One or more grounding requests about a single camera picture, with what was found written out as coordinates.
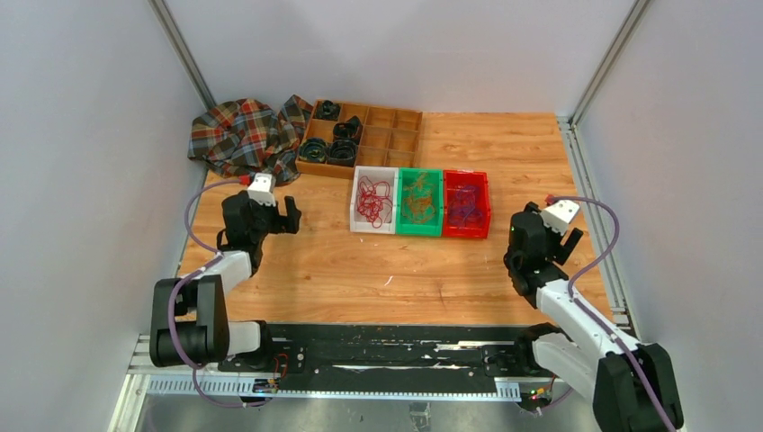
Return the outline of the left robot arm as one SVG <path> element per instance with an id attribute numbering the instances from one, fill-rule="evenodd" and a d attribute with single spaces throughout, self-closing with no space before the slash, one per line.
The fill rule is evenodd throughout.
<path id="1" fill-rule="evenodd" d="M 291 196 L 284 204 L 286 213 L 281 214 L 277 202 L 262 204 L 246 192 L 226 198 L 221 205 L 224 228 L 210 263 L 156 283 L 148 346 L 154 366 L 206 365 L 236 355 L 255 372 L 274 364 L 276 350 L 266 323 L 229 321 L 225 297 L 256 273 L 268 235 L 298 232 L 301 211 Z"/>

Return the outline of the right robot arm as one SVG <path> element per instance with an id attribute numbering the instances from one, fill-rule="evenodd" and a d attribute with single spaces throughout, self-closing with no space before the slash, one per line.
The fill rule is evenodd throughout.
<path id="1" fill-rule="evenodd" d="M 573 227 L 578 196 L 550 195 L 545 207 L 528 202 L 510 219 L 503 262 L 517 294 L 550 322 L 517 340 L 516 367 L 561 378 L 585 398 L 602 431 L 679 431 L 685 425 L 669 352 L 618 328 L 562 270 L 582 237 Z"/>

